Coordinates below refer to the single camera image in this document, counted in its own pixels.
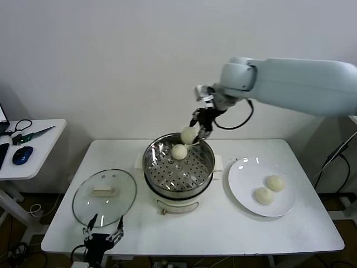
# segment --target steamed bun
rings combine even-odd
[[[185,147],[185,145],[176,144],[171,149],[171,155],[173,158],[175,158],[177,160],[182,160],[187,156],[187,148]]]
[[[254,192],[254,197],[262,205],[270,205],[274,201],[273,192],[266,187],[258,188]]]
[[[199,131],[195,127],[185,127],[181,131],[181,140],[186,144],[193,144],[195,137],[198,135]]]
[[[272,175],[267,178],[267,186],[275,192],[280,192],[285,188],[285,181],[278,175]]]

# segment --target stainless steel steamer basket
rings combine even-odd
[[[180,133],[156,139],[143,156],[143,170],[148,186],[159,196],[186,200],[201,194],[211,183],[215,164],[211,147],[201,141],[189,146],[183,160],[171,156],[171,149],[180,144]]]

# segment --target blue mouse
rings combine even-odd
[[[18,149],[13,157],[12,162],[15,165],[22,165],[27,162],[33,152],[33,147],[31,146],[24,146],[23,148]]]

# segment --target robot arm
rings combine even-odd
[[[215,117],[242,99],[315,116],[357,115],[357,68],[338,61],[233,58],[220,82],[197,86],[196,96],[205,101],[190,124],[200,124],[198,140],[209,136]]]
[[[85,247],[84,262],[74,262],[71,268],[102,268],[100,263],[107,250],[111,250],[124,236],[123,216],[120,218],[117,229],[111,234],[92,233],[98,214],[89,221],[88,226],[83,228],[84,244],[75,247],[71,253],[71,261],[77,248]]]

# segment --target glass lid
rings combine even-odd
[[[78,188],[72,203],[73,214],[84,225],[98,214],[94,227],[107,226],[129,211],[136,191],[136,182],[126,171],[103,170]]]

